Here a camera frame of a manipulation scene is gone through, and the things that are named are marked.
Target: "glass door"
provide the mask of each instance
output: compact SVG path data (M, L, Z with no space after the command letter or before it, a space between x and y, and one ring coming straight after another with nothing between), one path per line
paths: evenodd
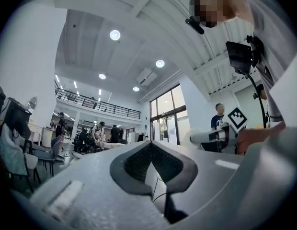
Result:
M177 145L176 124L175 124L174 115L167 117L167 127L168 127L168 142L173 145Z

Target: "gray fabric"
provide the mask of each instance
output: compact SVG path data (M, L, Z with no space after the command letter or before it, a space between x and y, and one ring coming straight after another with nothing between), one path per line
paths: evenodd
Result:
M25 154L26 157L26 164L29 170L34 170L38 164L38 158L34 155L30 155L28 153Z
M257 64L268 97L271 122L282 121L269 91L280 79L297 53L297 35L290 19L276 0L248 0L254 17L254 35L264 45L264 57ZM271 77L264 72L267 67Z
M25 155L22 149L15 145L10 137L11 130L6 124L3 124L0 136L0 156L10 173L28 175Z

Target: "mezzanine railing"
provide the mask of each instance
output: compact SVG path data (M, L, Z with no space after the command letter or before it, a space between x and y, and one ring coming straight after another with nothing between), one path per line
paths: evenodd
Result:
M94 110L98 110L106 113L112 113L116 115L133 117L138 119L140 119L140 115L141 115L140 111L128 109L118 105L112 105L106 102L101 102L87 96L78 95L70 91L62 90L60 88L56 89L56 97L63 101L71 102L74 104L78 104L81 106L85 106L85 107L92 108Z

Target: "man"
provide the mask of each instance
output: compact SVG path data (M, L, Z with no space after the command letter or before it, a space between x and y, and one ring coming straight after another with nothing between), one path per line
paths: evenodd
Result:
M90 141L94 144L98 144L102 141L104 136L104 130L105 130L105 122L100 122L98 126L94 126L92 130L89 132L90 135Z
M111 135L110 142L111 143L119 143L119 133L120 133L119 128L117 128L116 125L114 125L110 131L110 135Z
M63 113L59 113L59 122L57 123L57 127L56 127L56 137L57 136L61 136L61 138L63 138L63 129L64 129L64 114Z
M124 134L124 130L123 128L120 129L120 134L119 134L119 143L122 143L123 140L123 134Z
M217 122L224 117L224 105L221 103L216 104L217 115L211 119L211 130L217 129Z
M190 12L194 19L207 27L230 21L236 17L254 25L254 36L264 46L264 55L257 69L261 75L270 105L273 122L282 121L281 114L269 91L281 78L297 53L297 34L290 19L276 0L191 0ZM246 152L252 143L285 128L284 122L269 129L245 129L239 133L238 147Z

